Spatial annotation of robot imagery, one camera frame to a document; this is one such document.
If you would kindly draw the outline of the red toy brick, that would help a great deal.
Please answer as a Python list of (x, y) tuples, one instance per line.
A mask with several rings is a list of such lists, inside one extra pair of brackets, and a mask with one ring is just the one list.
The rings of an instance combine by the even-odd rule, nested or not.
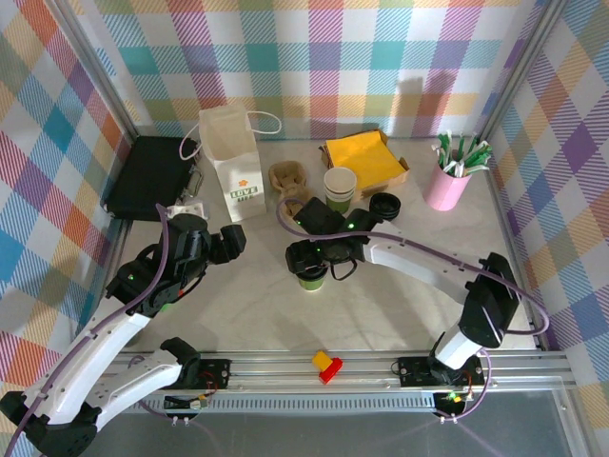
[(332, 358), (327, 368), (320, 372), (319, 378), (323, 384), (328, 384), (342, 369), (344, 362), (340, 358)]

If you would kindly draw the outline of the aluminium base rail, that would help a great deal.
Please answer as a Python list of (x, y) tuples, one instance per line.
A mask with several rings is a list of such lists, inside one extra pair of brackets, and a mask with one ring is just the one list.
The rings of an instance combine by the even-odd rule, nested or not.
[[(329, 384), (319, 379), (312, 365), (312, 351), (221, 351), (204, 352), (205, 359), (231, 361), (225, 393), (385, 393), (400, 391), (398, 358), (424, 357), (420, 351), (347, 350), (331, 351), (344, 361), (343, 368)], [(500, 349), (481, 363), (489, 381), (487, 391), (562, 390), (576, 386), (566, 355), (560, 351)]]

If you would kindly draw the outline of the cardboard napkin box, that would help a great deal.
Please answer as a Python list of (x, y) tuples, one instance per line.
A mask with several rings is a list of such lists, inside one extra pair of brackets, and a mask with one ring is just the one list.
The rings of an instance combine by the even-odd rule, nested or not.
[[(327, 152), (327, 149), (325, 147), (325, 143), (320, 147), (320, 150), (322, 151), (322, 162), (324, 163), (324, 165), (328, 169), (335, 168), (332, 165), (332, 162), (329, 159), (329, 153)], [(408, 173), (410, 171), (410, 167), (408, 166), (406, 160), (403, 157), (397, 157), (395, 154), (394, 154), (394, 156), (399, 160), (400, 164), (404, 168), (404, 173), (402, 175), (398, 176), (397, 178), (393, 178), (391, 180), (385, 181), (383, 183), (380, 183), (380, 184), (377, 184), (377, 185), (374, 185), (374, 186), (370, 186), (368, 188), (359, 189), (358, 185), (357, 185), (356, 186), (355, 195), (353, 197), (353, 199), (355, 201), (362, 200), (364, 198), (370, 197), (374, 193), (386, 191), (387, 189), (389, 189), (391, 187), (395, 187), (395, 186), (401, 185), (401, 184), (403, 184), (406, 181), (406, 179), (408, 177)]]

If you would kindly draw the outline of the stack of paper cups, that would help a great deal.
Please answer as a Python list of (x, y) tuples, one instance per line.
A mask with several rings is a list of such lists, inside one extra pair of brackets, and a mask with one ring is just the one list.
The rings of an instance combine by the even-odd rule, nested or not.
[(327, 206), (345, 214), (351, 204), (357, 186), (356, 174), (348, 168), (335, 167), (324, 174), (324, 195)]

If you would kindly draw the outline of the yellow paper napkins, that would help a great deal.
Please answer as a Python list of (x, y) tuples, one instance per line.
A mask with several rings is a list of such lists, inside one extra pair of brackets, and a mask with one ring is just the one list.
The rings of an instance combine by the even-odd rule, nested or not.
[(334, 167), (347, 168), (357, 177), (359, 189), (397, 178), (404, 173), (389, 150), (387, 137), (379, 129), (327, 140), (325, 147)]

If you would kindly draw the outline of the aluminium frame post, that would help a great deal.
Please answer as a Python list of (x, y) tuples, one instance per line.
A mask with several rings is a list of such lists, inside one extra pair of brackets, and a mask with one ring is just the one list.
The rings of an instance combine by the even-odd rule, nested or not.
[(118, 126), (123, 130), (130, 142), (135, 141), (138, 137), (137, 129), (131, 121), (128, 110), (123, 105), (118, 92), (112, 85), (98, 54), (80, 26), (76, 14), (69, 5), (69, 1), (45, 0), (45, 2), (60, 29), (73, 47), (94, 87), (98, 89), (108, 110), (114, 116)]
[(488, 140), (500, 125), (567, 3), (568, 0), (540, 0), (536, 3), (521, 29), (521, 37), (505, 61), (501, 78), (489, 95), (475, 127), (479, 139)]

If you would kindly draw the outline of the black hard case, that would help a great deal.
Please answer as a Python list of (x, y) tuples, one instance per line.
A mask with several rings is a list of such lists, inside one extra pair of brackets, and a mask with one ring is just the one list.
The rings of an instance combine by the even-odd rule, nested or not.
[(185, 161), (197, 143), (177, 137), (140, 136), (112, 185), (103, 208), (116, 219), (158, 222), (156, 206), (173, 206), (187, 196), (195, 160)]

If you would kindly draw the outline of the stack of black lids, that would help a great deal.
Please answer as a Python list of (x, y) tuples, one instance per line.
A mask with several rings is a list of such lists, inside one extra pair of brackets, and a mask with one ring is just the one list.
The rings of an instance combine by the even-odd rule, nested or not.
[(401, 211), (401, 200), (394, 194), (378, 192), (371, 196), (369, 210), (385, 221), (393, 221)]

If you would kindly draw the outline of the white paper takeout bag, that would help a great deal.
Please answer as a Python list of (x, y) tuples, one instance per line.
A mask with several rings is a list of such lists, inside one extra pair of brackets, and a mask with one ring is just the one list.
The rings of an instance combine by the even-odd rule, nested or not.
[[(261, 115), (272, 119), (271, 130), (255, 129), (249, 117)], [(187, 161), (202, 153), (215, 169), (226, 209), (232, 222), (266, 213), (265, 188), (256, 134), (281, 132), (281, 119), (267, 111), (248, 110), (242, 104), (224, 105), (199, 111), (200, 144), (186, 152), (186, 142), (178, 147), (180, 159)]]

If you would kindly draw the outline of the pink straw holder cup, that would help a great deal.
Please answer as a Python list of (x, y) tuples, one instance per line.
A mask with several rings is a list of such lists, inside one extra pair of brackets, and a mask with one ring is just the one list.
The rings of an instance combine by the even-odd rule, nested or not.
[(470, 179), (470, 176), (454, 177), (435, 165), (423, 200), (432, 209), (449, 211), (460, 201)]

